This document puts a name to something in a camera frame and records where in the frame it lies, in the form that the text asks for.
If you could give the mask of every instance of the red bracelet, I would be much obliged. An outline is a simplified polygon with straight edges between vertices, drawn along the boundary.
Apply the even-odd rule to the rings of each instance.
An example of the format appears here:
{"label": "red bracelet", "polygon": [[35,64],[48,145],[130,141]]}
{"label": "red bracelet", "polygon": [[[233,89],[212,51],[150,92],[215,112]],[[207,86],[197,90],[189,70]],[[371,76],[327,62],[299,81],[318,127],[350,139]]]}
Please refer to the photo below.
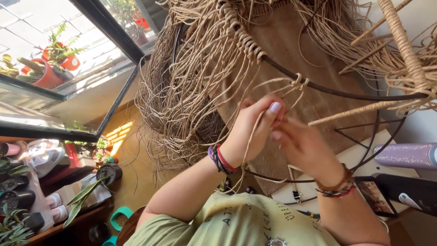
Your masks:
{"label": "red bracelet", "polygon": [[238,168],[233,168],[231,167],[231,165],[229,165],[229,163],[226,162],[226,160],[223,158],[222,154],[220,153],[220,146],[219,144],[217,144],[217,155],[218,158],[220,159],[220,161],[223,163],[223,165],[225,165],[225,167],[231,171],[231,172],[235,172]]}
{"label": "red bracelet", "polygon": [[334,197],[330,197],[330,198],[339,198],[339,197],[344,197],[344,196],[350,194],[354,188],[355,188],[355,185],[352,185],[352,186],[349,188],[349,190],[346,191],[345,193],[340,194],[340,195],[336,195],[336,196],[334,196]]}

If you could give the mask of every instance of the glittery bottle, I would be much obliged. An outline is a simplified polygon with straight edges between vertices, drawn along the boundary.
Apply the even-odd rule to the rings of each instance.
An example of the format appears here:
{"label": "glittery bottle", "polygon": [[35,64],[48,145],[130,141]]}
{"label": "glittery bottle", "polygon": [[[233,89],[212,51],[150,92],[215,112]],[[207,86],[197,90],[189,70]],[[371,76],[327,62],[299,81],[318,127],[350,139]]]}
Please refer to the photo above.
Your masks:
{"label": "glittery bottle", "polygon": [[[380,144],[373,153],[381,149]],[[437,143],[389,144],[375,157],[383,166],[437,170]]]}

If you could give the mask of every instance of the person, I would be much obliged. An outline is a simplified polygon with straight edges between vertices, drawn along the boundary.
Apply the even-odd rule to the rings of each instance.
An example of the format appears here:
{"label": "person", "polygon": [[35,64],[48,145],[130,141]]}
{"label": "person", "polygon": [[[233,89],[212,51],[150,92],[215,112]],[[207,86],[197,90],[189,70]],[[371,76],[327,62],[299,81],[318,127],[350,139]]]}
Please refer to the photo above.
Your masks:
{"label": "person", "polygon": [[[219,150],[213,150],[211,156],[153,195],[125,246],[390,244],[383,224],[351,185],[348,170],[315,128],[285,117],[285,104],[274,94],[256,103],[246,99],[240,108],[234,127]],[[252,131],[246,160],[254,159],[263,150],[270,135],[294,166],[317,181],[321,223],[266,196],[215,192],[226,177],[225,172],[242,164]]]}

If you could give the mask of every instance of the white shoe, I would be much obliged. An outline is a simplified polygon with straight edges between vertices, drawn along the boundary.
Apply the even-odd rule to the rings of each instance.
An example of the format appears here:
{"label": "white shoe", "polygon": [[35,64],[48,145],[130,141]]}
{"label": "white shoe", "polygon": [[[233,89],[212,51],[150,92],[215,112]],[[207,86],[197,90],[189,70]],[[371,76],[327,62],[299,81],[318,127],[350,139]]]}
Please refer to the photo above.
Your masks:
{"label": "white shoe", "polygon": [[45,201],[47,202],[47,205],[50,207],[50,209],[59,207],[62,205],[61,197],[58,193],[53,193],[50,196],[47,196],[45,198]]}
{"label": "white shoe", "polygon": [[44,153],[46,150],[55,149],[59,146],[56,139],[38,139],[28,143],[28,153],[30,157]]}
{"label": "white shoe", "polygon": [[68,217],[67,208],[64,205],[53,208],[50,210],[50,212],[52,213],[52,217],[55,223],[62,222]]}
{"label": "white shoe", "polygon": [[42,178],[49,173],[65,156],[65,150],[61,147],[47,150],[41,154],[35,155],[33,159],[33,169],[35,169],[38,178]]}

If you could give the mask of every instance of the sunlight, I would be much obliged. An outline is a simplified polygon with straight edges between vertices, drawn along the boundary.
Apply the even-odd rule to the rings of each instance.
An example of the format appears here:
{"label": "sunlight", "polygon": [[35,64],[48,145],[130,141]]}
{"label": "sunlight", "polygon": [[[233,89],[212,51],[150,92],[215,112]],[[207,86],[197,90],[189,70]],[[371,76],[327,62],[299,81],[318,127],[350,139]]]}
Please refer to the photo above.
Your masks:
{"label": "sunlight", "polygon": [[120,149],[123,140],[128,135],[134,120],[124,122],[121,126],[114,129],[112,132],[106,134],[106,138],[113,143],[111,155],[115,155]]}

